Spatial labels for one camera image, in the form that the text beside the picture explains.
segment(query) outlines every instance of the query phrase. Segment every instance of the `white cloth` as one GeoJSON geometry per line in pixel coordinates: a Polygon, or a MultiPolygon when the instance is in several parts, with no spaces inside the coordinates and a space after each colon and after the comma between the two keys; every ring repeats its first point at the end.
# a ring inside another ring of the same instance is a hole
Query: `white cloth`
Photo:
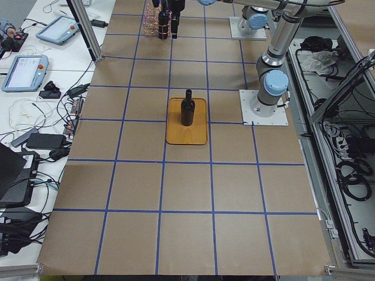
{"type": "Polygon", "coordinates": [[[303,71],[316,72],[318,75],[330,74],[332,68],[338,60],[338,56],[334,52],[321,51],[306,55],[306,60],[302,62],[303,71]]]}

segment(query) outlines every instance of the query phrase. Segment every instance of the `bottle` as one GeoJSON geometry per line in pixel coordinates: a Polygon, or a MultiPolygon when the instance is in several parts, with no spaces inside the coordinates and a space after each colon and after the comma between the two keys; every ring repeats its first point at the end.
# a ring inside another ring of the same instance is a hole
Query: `bottle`
{"type": "Polygon", "coordinates": [[[162,1],[162,10],[158,15],[159,20],[159,38],[164,40],[168,38],[169,13],[166,11],[166,0],[162,1]]]}
{"type": "Polygon", "coordinates": [[[186,90],[185,98],[181,102],[181,124],[190,126],[194,119],[195,102],[192,99],[192,90],[186,90]]]}

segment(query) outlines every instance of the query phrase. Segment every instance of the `table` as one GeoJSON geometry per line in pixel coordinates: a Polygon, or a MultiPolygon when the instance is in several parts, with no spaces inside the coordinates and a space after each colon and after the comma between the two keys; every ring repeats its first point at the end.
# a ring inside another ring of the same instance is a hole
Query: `table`
{"type": "Polygon", "coordinates": [[[330,264],[298,136],[244,126],[267,42],[230,39],[238,6],[186,1],[177,40],[117,1],[38,261],[50,275],[321,275],[330,264]],[[167,101],[208,104],[209,141],[165,142],[167,101]]]}
{"type": "MultiPolygon", "coordinates": [[[[114,5],[114,0],[112,1],[101,1],[94,0],[92,6],[87,8],[90,12],[91,17],[96,17],[98,19],[109,21],[112,8],[114,5]]],[[[50,22],[55,17],[59,16],[55,11],[62,10],[66,13],[69,12],[67,7],[59,7],[57,5],[52,6],[52,13],[43,13],[42,8],[49,4],[50,1],[38,0],[31,10],[28,18],[36,19],[42,22],[50,22]]],[[[22,27],[29,26],[30,22],[25,22],[22,27]]],[[[49,66],[47,68],[46,76],[43,80],[43,84],[40,89],[50,80],[60,88],[62,93],[65,93],[77,80],[80,76],[84,74],[84,71],[88,69],[88,66],[91,62],[91,57],[86,49],[86,45],[82,40],[81,34],[77,34],[74,38],[69,40],[66,44],[62,46],[50,44],[48,42],[41,41],[35,38],[35,33],[40,30],[40,26],[35,26],[27,29],[29,37],[25,42],[25,45],[22,46],[19,53],[13,53],[7,59],[0,60],[0,71],[7,72],[10,68],[10,65],[13,62],[13,58],[18,54],[34,54],[34,53],[43,53],[49,58],[49,66]]],[[[97,35],[98,41],[103,42],[105,29],[94,28],[94,31],[97,35]]],[[[84,74],[83,78],[79,81],[79,84],[89,83],[93,76],[93,70],[95,65],[92,63],[91,67],[84,74]]],[[[0,83],[4,81],[5,76],[0,77],[0,83]]],[[[13,128],[9,125],[9,108],[12,108],[11,117],[13,124],[25,123],[30,124],[34,123],[35,117],[40,115],[40,112],[37,108],[31,105],[32,102],[38,102],[38,106],[44,111],[50,111],[51,108],[55,108],[58,100],[48,100],[47,103],[41,102],[38,99],[37,92],[12,92],[7,93],[0,90],[0,120],[1,127],[0,133],[5,133],[12,131],[13,128]]],[[[46,125],[54,123],[58,120],[59,117],[56,113],[51,116],[46,125]]],[[[41,133],[62,133],[64,130],[63,123],[60,122],[56,124],[54,128],[42,128],[41,133]]],[[[9,142],[12,140],[12,135],[6,136],[2,139],[2,143],[9,146],[9,142]]],[[[37,150],[37,153],[41,157],[47,157],[49,151],[47,150],[37,150]]],[[[66,158],[59,160],[56,163],[45,163],[42,162],[39,165],[38,171],[44,172],[51,175],[55,179],[58,179],[63,168],[66,164],[66,158]]],[[[51,211],[56,199],[57,192],[53,189],[49,190],[48,200],[44,209],[44,212],[51,211]]],[[[47,189],[46,187],[36,187],[33,191],[33,196],[30,204],[27,208],[30,208],[34,211],[40,211],[46,201],[47,189]]],[[[34,233],[38,233],[45,224],[39,224],[35,229],[34,233]]],[[[40,245],[31,244],[27,247],[21,249],[18,254],[9,253],[8,256],[0,258],[0,266],[12,266],[12,265],[30,265],[36,262],[39,252],[40,245]]]]}

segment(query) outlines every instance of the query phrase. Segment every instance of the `touchscreen display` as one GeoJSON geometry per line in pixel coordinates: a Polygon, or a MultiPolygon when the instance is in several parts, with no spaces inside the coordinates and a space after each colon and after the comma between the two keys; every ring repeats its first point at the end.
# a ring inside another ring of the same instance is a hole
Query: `touchscreen display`
{"type": "Polygon", "coordinates": [[[8,88],[28,88],[32,85],[40,57],[20,57],[17,59],[10,79],[8,88]]]}
{"type": "Polygon", "coordinates": [[[42,33],[40,33],[40,35],[51,38],[52,40],[57,40],[75,23],[76,21],[73,19],[61,17],[59,20],[55,21],[52,25],[46,28],[42,33]]]}

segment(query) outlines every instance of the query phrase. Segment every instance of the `laptop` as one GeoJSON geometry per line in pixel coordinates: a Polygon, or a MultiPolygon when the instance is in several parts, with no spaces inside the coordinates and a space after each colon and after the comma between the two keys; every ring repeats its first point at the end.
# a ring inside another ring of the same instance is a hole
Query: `laptop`
{"type": "Polygon", "coordinates": [[[33,193],[32,179],[38,171],[39,155],[34,151],[14,152],[0,146],[0,208],[26,206],[33,193]]]}
{"type": "Polygon", "coordinates": [[[18,178],[25,164],[21,155],[0,143],[0,198],[18,178]]]}

